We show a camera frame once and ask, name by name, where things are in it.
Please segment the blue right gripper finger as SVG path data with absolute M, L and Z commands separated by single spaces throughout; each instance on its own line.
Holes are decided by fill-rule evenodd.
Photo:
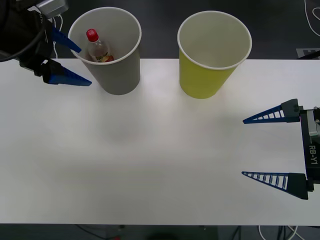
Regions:
M 262 111 L 244 119 L 244 124 L 259 123 L 295 123 L 300 121 L 298 99 L 290 99 L 278 106 Z
M 301 200 L 309 199 L 308 182 L 303 173 L 242 171 L 241 174 Z

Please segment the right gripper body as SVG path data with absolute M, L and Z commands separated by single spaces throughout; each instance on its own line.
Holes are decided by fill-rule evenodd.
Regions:
M 307 180 L 320 183 L 320 110 L 300 112 L 304 162 Z

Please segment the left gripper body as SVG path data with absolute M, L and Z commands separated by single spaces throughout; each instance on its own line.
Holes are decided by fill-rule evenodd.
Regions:
M 37 11 L 23 11 L 21 17 L 18 41 L 22 54 L 18 57 L 19 64 L 41 77 L 44 75 L 45 61 L 51 57 L 53 51 L 53 24 Z

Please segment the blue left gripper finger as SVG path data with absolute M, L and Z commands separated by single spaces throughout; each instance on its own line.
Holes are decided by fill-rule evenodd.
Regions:
M 41 65 L 42 79 L 50 85 L 70 85 L 88 87 L 92 82 L 63 67 L 59 62 L 49 59 Z
M 56 42 L 62 46 L 67 47 L 70 50 L 80 53 L 82 49 L 76 45 L 71 39 L 69 39 L 64 33 L 56 29 L 52 24 L 47 27 L 47 39 L 48 49 L 53 51 L 53 42 Z

